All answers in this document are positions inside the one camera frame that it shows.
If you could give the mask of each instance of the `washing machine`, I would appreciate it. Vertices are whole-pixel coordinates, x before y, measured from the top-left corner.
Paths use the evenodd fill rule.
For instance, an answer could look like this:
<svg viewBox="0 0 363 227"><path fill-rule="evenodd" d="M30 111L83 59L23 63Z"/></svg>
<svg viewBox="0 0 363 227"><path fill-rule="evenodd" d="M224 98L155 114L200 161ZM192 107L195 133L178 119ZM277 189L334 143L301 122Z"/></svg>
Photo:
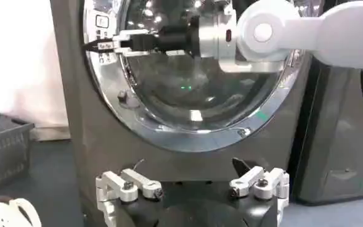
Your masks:
<svg viewBox="0 0 363 227"><path fill-rule="evenodd" d="M293 195L311 205L361 198L363 71L316 61L312 71L289 169Z"/></svg>
<svg viewBox="0 0 363 227"><path fill-rule="evenodd" d="M253 1L234 1L238 13ZM128 57L83 50L121 30L210 15L212 0L52 0L60 67L88 222L103 224L95 178L137 165L161 182L237 178L236 157L286 168L311 57L292 51L277 73L224 73L213 59ZM301 15L320 0L295 0Z"/></svg>

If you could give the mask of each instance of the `white object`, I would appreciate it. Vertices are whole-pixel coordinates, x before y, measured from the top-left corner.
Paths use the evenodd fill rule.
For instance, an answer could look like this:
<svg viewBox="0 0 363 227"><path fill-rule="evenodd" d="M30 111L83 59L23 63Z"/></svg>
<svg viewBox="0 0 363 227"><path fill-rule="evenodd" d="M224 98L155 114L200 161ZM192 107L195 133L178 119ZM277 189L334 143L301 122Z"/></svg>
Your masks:
<svg viewBox="0 0 363 227"><path fill-rule="evenodd" d="M29 220L20 212L22 209ZM35 208L25 199L0 202L0 226L3 227L41 227L39 215Z"/></svg>
<svg viewBox="0 0 363 227"><path fill-rule="evenodd" d="M363 68L363 1L340 4L320 17L302 18L297 13L286 0L252 4L238 21L238 46L244 57L284 60L287 51L303 49L328 65ZM263 23L273 29L265 42L255 35Z"/></svg>

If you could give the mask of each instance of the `screw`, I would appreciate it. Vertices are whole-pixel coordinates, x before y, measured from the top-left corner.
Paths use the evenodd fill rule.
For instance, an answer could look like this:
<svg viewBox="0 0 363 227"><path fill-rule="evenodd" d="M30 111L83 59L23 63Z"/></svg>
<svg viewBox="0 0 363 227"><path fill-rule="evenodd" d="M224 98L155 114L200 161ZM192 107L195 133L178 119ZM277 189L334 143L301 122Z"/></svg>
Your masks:
<svg viewBox="0 0 363 227"><path fill-rule="evenodd" d="M265 180L265 179L259 179L258 180L258 187L264 188L267 185L269 185L269 182L267 182L267 180Z"/></svg>
<svg viewBox="0 0 363 227"><path fill-rule="evenodd" d="M134 183L133 182L125 182L124 183L124 187L122 189L129 190L129 189L132 189L133 186L134 186Z"/></svg>
<svg viewBox="0 0 363 227"><path fill-rule="evenodd" d="M119 93L118 93L118 96L117 96L117 98L118 98L118 101L119 102L121 102L121 103L126 103L126 100L128 99L128 94L127 94L127 92L126 91L120 91Z"/></svg>
<svg viewBox="0 0 363 227"><path fill-rule="evenodd" d="M231 199L237 199L239 198L239 190L237 188L230 188L229 189L229 197Z"/></svg>
<svg viewBox="0 0 363 227"><path fill-rule="evenodd" d="M158 200L162 200L165 193L163 193L162 189L157 189L154 191L154 197Z"/></svg>

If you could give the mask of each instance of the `metal bracket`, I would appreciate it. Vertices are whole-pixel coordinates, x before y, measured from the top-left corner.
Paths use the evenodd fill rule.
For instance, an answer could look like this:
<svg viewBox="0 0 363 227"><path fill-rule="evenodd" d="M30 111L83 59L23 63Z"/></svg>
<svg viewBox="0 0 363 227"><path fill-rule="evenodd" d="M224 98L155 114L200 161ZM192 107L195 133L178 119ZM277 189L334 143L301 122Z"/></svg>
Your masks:
<svg viewBox="0 0 363 227"><path fill-rule="evenodd" d="M116 227L114 200L135 202L139 197L138 189L146 199L160 200L163 197L159 181L152 181L132 169L123 170L121 176L108 171L96 178L97 208L103 212L108 227Z"/></svg>
<svg viewBox="0 0 363 227"><path fill-rule="evenodd" d="M234 199L248 195L252 188L253 195L262 200L278 198L277 223L282 221L283 210L289 206L290 175L280 168L271 172L262 167L254 167L249 172L229 183L230 194Z"/></svg>

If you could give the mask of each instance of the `laundry basket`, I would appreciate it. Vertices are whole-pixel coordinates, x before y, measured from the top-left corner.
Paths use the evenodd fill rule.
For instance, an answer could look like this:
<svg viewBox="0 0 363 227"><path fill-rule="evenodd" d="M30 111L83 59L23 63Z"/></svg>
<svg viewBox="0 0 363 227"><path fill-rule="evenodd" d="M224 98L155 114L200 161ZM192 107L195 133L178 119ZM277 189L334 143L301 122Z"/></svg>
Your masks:
<svg viewBox="0 0 363 227"><path fill-rule="evenodd" d="M30 165L30 130L35 127L0 114L0 186L24 174Z"/></svg>

